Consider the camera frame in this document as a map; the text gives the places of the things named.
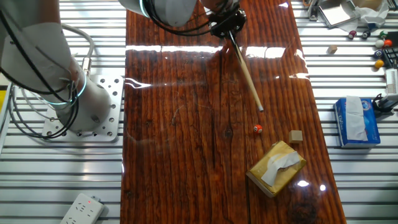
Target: small wooden cube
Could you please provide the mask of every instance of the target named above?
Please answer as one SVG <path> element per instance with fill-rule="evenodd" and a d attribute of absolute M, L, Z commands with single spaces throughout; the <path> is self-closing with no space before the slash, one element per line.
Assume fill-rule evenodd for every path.
<path fill-rule="evenodd" d="M 290 131 L 289 142 L 290 143 L 301 143 L 303 141 L 303 132 L 301 131 Z"/>
<path fill-rule="evenodd" d="M 334 53 L 336 53 L 336 51 L 337 51 L 337 46 L 336 45 L 331 45 L 328 48 L 328 54 L 334 54 Z"/>

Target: metal mounting plate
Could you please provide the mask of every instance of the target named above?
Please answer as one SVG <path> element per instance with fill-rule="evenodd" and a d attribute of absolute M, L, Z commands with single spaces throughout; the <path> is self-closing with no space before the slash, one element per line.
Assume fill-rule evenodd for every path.
<path fill-rule="evenodd" d="M 119 117 L 121 100 L 123 95 L 123 77 L 118 75 L 92 75 L 90 79 L 99 85 L 101 85 L 111 97 L 111 110 L 108 117 L 102 122 L 96 129 L 92 131 L 83 131 L 78 135 L 73 131 L 67 131 L 66 136 L 60 136 L 56 139 L 50 140 L 50 142 L 113 142 L 118 138 L 119 128 Z M 50 118 L 56 118 L 56 112 L 48 108 L 47 116 Z M 56 133 L 63 124 L 59 120 L 51 121 L 45 120 L 43 135 L 47 133 Z"/>

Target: outlet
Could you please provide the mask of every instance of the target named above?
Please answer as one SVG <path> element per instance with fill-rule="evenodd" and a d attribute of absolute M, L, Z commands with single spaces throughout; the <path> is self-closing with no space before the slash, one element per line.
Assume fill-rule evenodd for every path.
<path fill-rule="evenodd" d="M 61 224 L 94 224 L 103 210 L 103 204 L 85 194 L 80 194 Z"/>

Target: wooden stick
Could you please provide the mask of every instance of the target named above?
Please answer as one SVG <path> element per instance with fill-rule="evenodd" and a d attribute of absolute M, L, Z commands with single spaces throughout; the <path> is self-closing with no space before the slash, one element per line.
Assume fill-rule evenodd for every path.
<path fill-rule="evenodd" d="M 239 64 L 241 65 L 244 76 L 245 76 L 246 80 L 248 81 L 250 91 L 254 97 L 254 100 L 256 101 L 257 107 L 259 108 L 259 111 L 264 111 L 264 108 L 261 105 L 259 95 L 257 94 L 256 87 L 254 87 L 253 80 L 251 79 L 251 76 L 250 76 L 250 73 L 248 70 L 248 66 L 246 65 L 246 62 L 243 60 L 241 50 L 239 49 L 239 46 L 235 42 L 233 34 L 231 32 L 229 32 L 229 34 L 230 34 L 232 43 L 235 48 L 236 56 L 238 57 Z"/>

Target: wooden board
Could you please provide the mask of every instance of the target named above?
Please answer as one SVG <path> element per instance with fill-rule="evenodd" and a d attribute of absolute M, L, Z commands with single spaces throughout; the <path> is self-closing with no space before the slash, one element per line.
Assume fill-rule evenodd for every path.
<path fill-rule="evenodd" d="M 121 223 L 346 223 L 290 2 L 241 7 L 237 41 L 264 112 L 230 43 L 127 13 Z M 267 198 L 245 173 L 291 130 L 307 166 Z"/>

